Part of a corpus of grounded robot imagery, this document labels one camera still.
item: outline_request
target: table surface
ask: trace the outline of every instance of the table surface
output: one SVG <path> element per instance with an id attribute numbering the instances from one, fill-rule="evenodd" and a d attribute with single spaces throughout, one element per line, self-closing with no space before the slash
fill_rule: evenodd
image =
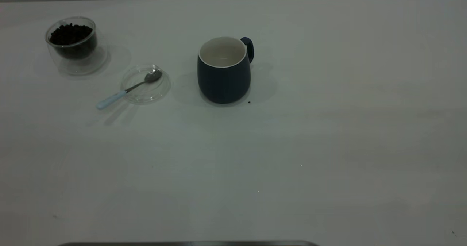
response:
<path id="1" fill-rule="evenodd" d="M 53 22 L 95 20 L 103 68 L 60 74 Z M 467 0 L 0 3 L 0 244 L 293 239 L 467 243 Z M 197 50 L 255 44 L 208 103 Z M 156 103 L 97 101 L 156 63 Z"/>

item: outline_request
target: mug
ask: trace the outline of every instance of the mug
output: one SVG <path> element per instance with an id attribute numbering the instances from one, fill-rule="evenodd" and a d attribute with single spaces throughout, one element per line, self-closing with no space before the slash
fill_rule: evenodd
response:
<path id="1" fill-rule="evenodd" d="M 214 103 L 239 100 L 250 88 L 250 63 L 255 56 L 247 38 L 217 37 L 207 41 L 198 52 L 198 85 Z"/>

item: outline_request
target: metal spoon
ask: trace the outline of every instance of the metal spoon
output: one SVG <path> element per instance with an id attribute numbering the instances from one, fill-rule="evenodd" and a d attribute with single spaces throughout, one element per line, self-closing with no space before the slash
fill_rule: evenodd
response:
<path id="1" fill-rule="evenodd" d="M 127 93 L 129 93 L 133 89 L 137 88 L 138 86 L 140 86 L 142 84 L 145 84 L 145 83 L 153 83 L 153 82 L 159 80 L 159 78 L 161 78 L 161 77 L 162 77 L 162 71 L 160 69 L 153 69 L 150 73 L 148 73 L 145 76 L 144 82 L 138 83 L 138 84 L 126 89 L 126 90 L 122 90 L 122 91 L 116 93 L 115 95 L 110 96 L 109 98 L 107 98 L 105 100 L 100 101 L 99 103 L 97 103 L 96 108 L 99 109 L 99 110 L 102 110 L 102 109 L 108 107 L 109 105 L 111 105 L 112 103 L 114 103 L 115 101 L 117 101 L 118 99 L 122 98 L 123 96 L 125 96 Z"/>

